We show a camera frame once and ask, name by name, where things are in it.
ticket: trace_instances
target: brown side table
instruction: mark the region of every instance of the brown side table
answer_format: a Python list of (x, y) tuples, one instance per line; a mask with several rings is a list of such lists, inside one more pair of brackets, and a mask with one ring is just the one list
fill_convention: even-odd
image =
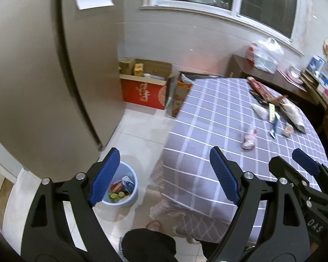
[(289, 83), (278, 71), (270, 74), (253, 67), (246, 58), (232, 55), (225, 77), (247, 78), (249, 76), (280, 94), (288, 95), (288, 98), (304, 112), (315, 129), (322, 124), (325, 110), (307, 91)]

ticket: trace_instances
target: refrigerator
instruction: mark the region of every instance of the refrigerator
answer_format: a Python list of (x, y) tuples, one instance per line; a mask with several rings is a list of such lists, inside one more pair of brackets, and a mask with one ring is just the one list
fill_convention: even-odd
[(0, 142), (28, 170), (71, 179), (124, 113), (115, 7), (0, 0)]

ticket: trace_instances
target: trash can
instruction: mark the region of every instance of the trash can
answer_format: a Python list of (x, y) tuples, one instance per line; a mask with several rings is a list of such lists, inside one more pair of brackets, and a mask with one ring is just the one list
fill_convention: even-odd
[[(127, 198), (127, 200), (118, 202), (118, 203), (113, 203), (109, 197), (109, 187), (112, 186), (114, 183), (117, 183), (122, 180), (124, 176), (128, 176), (132, 182), (135, 184), (134, 191), (131, 193), (131, 195)], [(126, 206), (131, 206), (133, 205), (138, 197), (138, 180), (135, 171), (125, 162), (120, 162), (117, 171), (115, 172), (112, 181), (110, 182), (107, 192), (105, 196), (103, 197), (102, 202), (106, 205), (110, 206), (121, 206), (121, 207), (126, 207)]]

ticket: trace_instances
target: person's foot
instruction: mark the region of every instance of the person's foot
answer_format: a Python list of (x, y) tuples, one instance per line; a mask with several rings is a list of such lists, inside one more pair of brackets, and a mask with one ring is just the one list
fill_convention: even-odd
[(154, 232), (163, 232), (163, 227), (159, 221), (151, 221), (148, 225), (146, 225), (146, 229)]

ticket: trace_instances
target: purple plaid tablecloth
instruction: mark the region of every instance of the purple plaid tablecloth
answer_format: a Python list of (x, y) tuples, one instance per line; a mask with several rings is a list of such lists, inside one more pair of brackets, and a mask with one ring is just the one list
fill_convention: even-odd
[[(176, 232), (195, 239), (219, 242), (237, 207), (229, 201), (209, 162), (209, 152), (219, 146), (228, 160), (260, 179), (275, 181), (268, 162), (281, 156), (306, 177), (311, 187), (318, 184), (292, 158), (300, 148), (314, 160), (328, 166), (323, 146), (306, 116), (301, 112), (307, 134), (295, 131), (289, 139), (281, 135), (285, 120), (278, 122), (277, 136), (270, 136), (271, 124), (260, 119), (251, 104), (257, 101), (249, 93), (246, 79), (219, 78), (195, 81), (169, 133), (167, 143), (151, 178), (162, 188), (163, 200), (151, 209), (151, 216), (182, 214)], [(275, 96), (280, 94), (269, 89)], [(250, 124), (257, 129), (256, 148), (241, 147)], [(265, 213), (260, 202), (249, 238), (256, 242)]]

